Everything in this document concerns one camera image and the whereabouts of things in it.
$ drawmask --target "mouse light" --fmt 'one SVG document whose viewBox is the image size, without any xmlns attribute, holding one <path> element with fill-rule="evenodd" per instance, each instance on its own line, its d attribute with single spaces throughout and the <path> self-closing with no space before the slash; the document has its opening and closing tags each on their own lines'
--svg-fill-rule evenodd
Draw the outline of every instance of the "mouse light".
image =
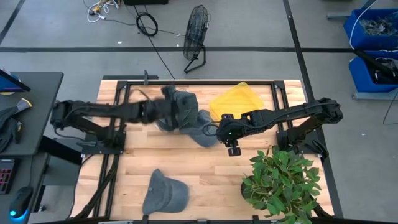
<svg viewBox="0 0 398 224">
<path fill-rule="evenodd" d="M 14 215 L 16 214 L 16 212 L 15 212 L 15 211 L 11 211 L 11 212 L 10 212 L 11 220 L 14 221 L 14 222 L 21 222 L 21 221 L 23 221 L 23 220 L 26 218 L 27 214 L 28 214 L 28 211 L 26 210 L 25 213 L 24 213 L 23 215 L 21 215 L 20 217 L 14 218 L 14 217 L 12 217 L 12 214 L 11 214 L 12 212 L 14 212 Z"/>
</svg>

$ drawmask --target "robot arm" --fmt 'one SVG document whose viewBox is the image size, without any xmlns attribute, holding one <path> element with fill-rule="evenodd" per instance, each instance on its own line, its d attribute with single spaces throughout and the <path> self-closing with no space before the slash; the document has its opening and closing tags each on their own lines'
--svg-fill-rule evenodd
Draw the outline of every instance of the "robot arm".
<svg viewBox="0 0 398 224">
<path fill-rule="evenodd" d="M 323 124 L 338 123 L 343 119 L 343 113 L 335 100 L 322 98 L 276 111 L 250 111 L 243 113 L 241 119 L 234 119 L 232 114 L 224 114 L 216 135 L 217 139 L 228 148 L 229 156 L 240 156 L 241 149 L 238 147 L 237 141 L 239 138 L 262 133 L 275 124 L 306 117 L 310 118 L 300 126 L 286 131 L 284 138 L 286 145 L 303 141 L 306 134 Z"/>
<path fill-rule="evenodd" d="M 55 129 L 74 127 L 88 134 L 96 136 L 97 140 L 107 147 L 121 147 L 124 145 L 124 127 L 115 131 L 113 127 L 102 127 L 84 117 L 118 118 L 130 123 L 153 123 L 162 118 L 171 117 L 174 121 L 178 113 L 178 104 L 173 100 L 174 86 L 162 89 L 165 98 L 144 100 L 121 105 L 86 103 L 83 101 L 56 102 L 50 123 Z"/>
<path fill-rule="evenodd" d="M 55 104 L 51 124 L 55 128 L 65 128 L 78 124 L 76 117 L 119 118 L 130 123 L 149 124 L 158 119 L 171 115 L 172 102 L 170 99 L 145 100 L 121 105 L 106 105 L 99 103 L 85 103 L 82 101 L 63 101 Z"/>
</svg>

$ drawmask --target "blue bin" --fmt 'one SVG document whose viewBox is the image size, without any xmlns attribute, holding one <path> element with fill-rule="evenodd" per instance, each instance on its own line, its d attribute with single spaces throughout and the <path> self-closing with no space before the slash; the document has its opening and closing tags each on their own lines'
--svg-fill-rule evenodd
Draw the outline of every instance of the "blue bin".
<svg viewBox="0 0 398 224">
<path fill-rule="evenodd" d="M 355 21 L 363 11 L 364 9 L 353 10 L 351 16 L 344 23 L 344 29 L 347 33 L 348 38 L 351 36 L 351 31 L 353 29 Z M 361 16 L 359 20 L 376 20 L 378 17 L 383 18 L 394 12 L 398 12 L 398 9 L 369 9 Z M 395 26 L 398 29 L 398 21 L 395 23 Z M 391 35 L 367 35 L 358 21 L 354 28 L 351 44 L 354 48 L 363 50 L 393 49 L 398 46 L 398 37 Z"/>
<path fill-rule="evenodd" d="M 366 53 L 374 58 L 385 57 L 398 60 L 398 52 L 367 51 Z M 398 87 L 398 84 L 375 84 L 364 60 L 360 57 L 354 58 L 349 63 L 349 70 L 353 76 L 356 91 L 359 93 L 387 93 Z"/>
</svg>

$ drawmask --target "potted plant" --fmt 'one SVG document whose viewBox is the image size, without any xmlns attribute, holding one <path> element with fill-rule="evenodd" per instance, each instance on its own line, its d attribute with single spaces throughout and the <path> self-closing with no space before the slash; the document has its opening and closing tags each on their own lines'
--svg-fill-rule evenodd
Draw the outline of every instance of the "potted plant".
<svg viewBox="0 0 398 224">
<path fill-rule="evenodd" d="M 253 175 L 246 176 L 241 186 L 244 199 L 255 209 L 267 209 L 267 218 L 282 212 L 285 218 L 280 221 L 284 223 L 311 223 L 311 210 L 318 205 L 312 196 L 321 190 L 319 168 L 308 169 L 313 161 L 294 151 L 280 151 L 278 146 L 272 147 L 272 156 L 268 156 L 269 149 L 266 154 L 257 153 L 250 159 Z"/>
</svg>

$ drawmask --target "computer monitor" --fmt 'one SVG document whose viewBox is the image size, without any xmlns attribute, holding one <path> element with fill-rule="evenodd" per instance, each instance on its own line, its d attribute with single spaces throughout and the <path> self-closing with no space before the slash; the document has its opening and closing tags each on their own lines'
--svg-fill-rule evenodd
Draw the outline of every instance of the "computer monitor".
<svg viewBox="0 0 398 224">
<path fill-rule="evenodd" d="M 30 88 L 0 69 L 0 93 L 27 92 Z"/>
</svg>

